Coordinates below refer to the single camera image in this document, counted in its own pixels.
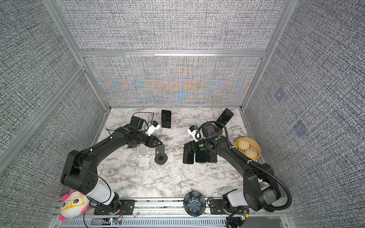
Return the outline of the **dark grey cased phone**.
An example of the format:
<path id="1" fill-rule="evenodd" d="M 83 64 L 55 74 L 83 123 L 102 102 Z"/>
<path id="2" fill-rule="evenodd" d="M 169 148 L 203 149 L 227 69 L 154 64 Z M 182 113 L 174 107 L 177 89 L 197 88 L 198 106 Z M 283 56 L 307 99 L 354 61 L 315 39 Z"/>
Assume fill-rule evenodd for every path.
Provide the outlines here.
<path id="1" fill-rule="evenodd" d="M 216 151 L 207 151 L 206 152 L 206 162 L 208 162 L 208 163 L 217 163 L 217 153 L 216 153 Z"/>

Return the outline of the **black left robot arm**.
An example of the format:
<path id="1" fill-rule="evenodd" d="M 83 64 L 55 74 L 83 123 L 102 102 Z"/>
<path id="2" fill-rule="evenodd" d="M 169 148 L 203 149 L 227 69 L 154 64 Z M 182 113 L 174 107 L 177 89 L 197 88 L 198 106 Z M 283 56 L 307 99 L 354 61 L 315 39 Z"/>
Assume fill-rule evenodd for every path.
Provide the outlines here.
<path id="1" fill-rule="evenodd" d="M 117 202 L 115 193 L 98 175 L 98 165 L 125 145 L 130 148 L 141 145 L 155 148 L 163 143 L 156 136 L 137 131 L 129 125 L 120 127 L 109 137 L 89 148 L 71 151 L 66 158 L 61 184 L 83 193 L 99 204 L 108 206 L 115 204 Z"/>

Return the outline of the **teal edged phone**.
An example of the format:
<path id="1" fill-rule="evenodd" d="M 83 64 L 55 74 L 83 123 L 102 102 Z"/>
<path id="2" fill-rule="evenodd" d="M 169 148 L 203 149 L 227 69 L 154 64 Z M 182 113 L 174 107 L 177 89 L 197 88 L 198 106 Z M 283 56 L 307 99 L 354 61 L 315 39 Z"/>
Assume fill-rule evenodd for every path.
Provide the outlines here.
<path id="1" fill-rule="evenodd" d="M 206 163 L 206 152 L 199 152 L 195 154 L 195 162 Z"/>

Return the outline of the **black phone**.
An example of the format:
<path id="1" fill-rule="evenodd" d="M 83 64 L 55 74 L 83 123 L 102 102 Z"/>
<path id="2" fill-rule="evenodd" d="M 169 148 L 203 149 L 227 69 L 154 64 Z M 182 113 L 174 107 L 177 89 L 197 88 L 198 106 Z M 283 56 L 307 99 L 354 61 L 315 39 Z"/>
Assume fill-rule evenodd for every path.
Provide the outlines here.
<path id="1" fill-rule="evenodd" d="M 189 149 L 183 151 L 183 164 L 194 164 L 194 154 Z"/>

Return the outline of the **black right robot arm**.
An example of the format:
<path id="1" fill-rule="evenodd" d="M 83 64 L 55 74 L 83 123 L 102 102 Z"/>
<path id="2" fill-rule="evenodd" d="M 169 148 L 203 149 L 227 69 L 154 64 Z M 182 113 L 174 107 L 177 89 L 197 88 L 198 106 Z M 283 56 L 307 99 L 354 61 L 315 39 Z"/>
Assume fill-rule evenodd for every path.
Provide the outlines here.
<path id="1" fill-rule="evenodd" d="M 193 164 L 194 158 L 203 157 L 200 163 L 210 162 L 217 156 L 231 164 L 243 178 L 243 198 L 254 211 L 282 211 L 292 202 L 285 184 L 278 179 L 268 164 L 259 164 L 236 149 L 224 136 L 197 142 L 190 141 L 183 147 L 183 163 Z"/>

